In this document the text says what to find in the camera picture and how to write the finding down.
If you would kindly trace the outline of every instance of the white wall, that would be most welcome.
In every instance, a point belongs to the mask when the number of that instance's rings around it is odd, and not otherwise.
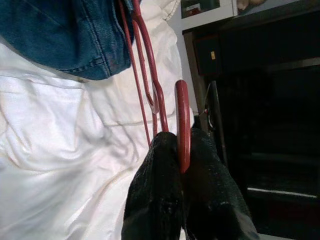
[[[185,46],[185,40],[182,35],[182,21],[181,21],[181,6],[179,5],[176,9],[174,15],[169,19],[168,24],[175,31],[177,36],[177,46],[180,53],[181,65],[182,65],[182,76],[183,80],[186,81],[188,85],[188,94],[189,94],[189,104],[192,108],[194,114],[198,114],[196,96],[194,91],[194,86],[192,83],[189,62],[187,57],[187,51]]]

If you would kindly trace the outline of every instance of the white duvet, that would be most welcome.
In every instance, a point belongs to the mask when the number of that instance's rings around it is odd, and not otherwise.
[[[155,1],[141,9],[176,132],[176,35]],[[121,239],[128,188],[148,151],[133,72],[79,80],[0,40],[1,240]]]

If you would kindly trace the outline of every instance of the black furniture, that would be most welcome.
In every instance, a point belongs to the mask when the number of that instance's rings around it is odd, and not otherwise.
[[[320,1],[301,0],[184,32],[201,126],[218,144],[223,127],[263,234],[320,239],[319,22]]]

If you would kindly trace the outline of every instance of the blue denim fabric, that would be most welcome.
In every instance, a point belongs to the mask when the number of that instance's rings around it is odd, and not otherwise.
[[[86,79],[130,67],[118,0],[1,0],[0,35],[27,59]]]

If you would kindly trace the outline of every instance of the red metal hanger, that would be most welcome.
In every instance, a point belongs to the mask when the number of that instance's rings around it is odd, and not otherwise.
[[[147,142],[150,146],[151,141],[149,136],[146,112],[145,112],[143,98],[141,94],[140,82],[139,82],[139,77],[137,73],[137,66],[136,66],[136,61],[135,61],[135,57],[132,49],[130,33],[129,33],[127,19],[125,15],[125,9],[124,9],[122,0],[118,0],[118,3],[120,6],[121,17],[122,17],[123,26],[124,26],[124,33],[126,37],[126,42],[129,50],[133,73],[134,73],[135,84],[136,84],[139,102],[141,106],[141,113],[142,113],[142,118],[144,123],[145,134],[146,134]],[[144,90],[145,90],[147,101],[149,103],[149,106],[152,112],[152,128],[153,128],[153,137],[154,137],[158,133],[158,121],[157,121],[158,113],[160,117],[161,130],[163,132],[169,131],[167,115],[166,115],[165,99],[164,99],[163,90],[158,81],[154,51],[152,49],[152,45],[151,45],[151,41],[150,41],[150,37],[148,34],[145,21],[141,15],[139,0],[132,0],[132,4],[134,8],[133,12],[131,13],[133,32],[134,32],[134,37],[137,45]],[[142,40],[144,43],[148,64],[150,68],[153,98],[149,91],[140,32],[142,35]],[[176,119],[177,119],[178,158],[179,158],[180,172],[184,173],[190,165],[190,147],[191,147],[190,128],[191,126],[190,126],[188,87],[187,87],[187,83],[183,80],[179,80],[175,83],[175,105],[177,110]]]

